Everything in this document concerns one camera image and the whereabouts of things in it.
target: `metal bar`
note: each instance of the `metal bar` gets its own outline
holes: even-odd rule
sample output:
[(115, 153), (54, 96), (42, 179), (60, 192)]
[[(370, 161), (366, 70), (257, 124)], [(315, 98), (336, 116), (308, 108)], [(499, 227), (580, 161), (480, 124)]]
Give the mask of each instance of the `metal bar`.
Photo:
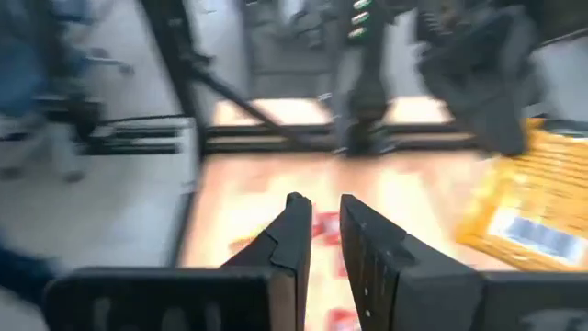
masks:
[(473, 138), (460, 140), (413, 140), (393, 142), (386, 153), (408, 151), (460, 151), (480, 148)]
[(242, 153), (330, 153), (333, 146), (309, 148), (288, 142), (211, 142), (207, 145), (209, 154), (242, 154)]
[[(454, 123), (386, 124), (387, 134), (438, 134), (461, 133)], [(283, 125), (282, 128), (304, 135), (329, 135), (333, 124)], [(226, 125), (210, 127), (207, 135), (212, 138), (269, 137), (276, 134), (263, 125)]]
[(89, 145), (84, 150), (86, 155), (153, 155), (179, 154), (177, 143), (112, 143), (104, 145)]
[[(327, 135), (331, 134), (332, 131), (328, 124), (284, 125), (283, 127), (289, 131), (308, 135)], [(276, 134), (263, 125), (227, 125), (209, 128), (208, 136), (212, 139), (225, 137), (267, 137), (276, 136)]]
[[(395, 152), (418, 151), (460, 151), (478, 149), (480, 145), (474, 139), (460, 140), (390, 140), (390, 146), (381, 154)], [(329, 153), (330, 148), (309, 149), (303, 146), (292, 145), (287, 142), (212, 142), (207, 146), (210, 154), (248, 154), (248, 153)]]
[(196, 88), (187, 70), (186, 56), (181, 53), (182, 45), (178, 44), (178, 39), (182, 39), (190, 51), (193, 51), (195, 46), (184, 3), (182, 0), (139, 0), (139, 2), (145, 11), (149, 27), (164, 59), (181, 112), (195, 119), (198, 130), (197, 146), (200, 146), (199, 152), (203, 153), (206, 141), (206, 121), (198, 104)]
[(154, 127), (116, 127), (110, 138), (116, 139), (145, 139), (145, 138), (175, 138), (180, 135), (180, 128), (175, 125)]

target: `table surface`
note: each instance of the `table surface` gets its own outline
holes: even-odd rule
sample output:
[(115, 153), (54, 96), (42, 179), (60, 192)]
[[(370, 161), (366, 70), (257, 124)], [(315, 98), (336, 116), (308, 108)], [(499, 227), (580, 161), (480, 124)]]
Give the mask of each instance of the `table surface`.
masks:
[[(259, 100), (282, 123), (324, 123), (328, 112), (309, 100)], [(386, 121), (443, 122), (443, 105), (427, 97), (400, 98)], [(228, 102), (215, 113), (217, 125), (253, 124)], [(352, 193), (433, 248), (478, 269), (513, 269), (453, 240), (472, 190), (492, 162), (476, 152), (422, 152), (345, 160), (332, 154), (213, 155), (204, 166), (198, 204), (192, 211), (181, 265), (217, 267), (229, 245), (260, 231), (298, 191), (318, 212), (339, 210), (342, 193)], [(336, 277), (340, 247), (313, 240), (307, 326), (330, 330), (325, 314), (354, 311), (347, 280)]]

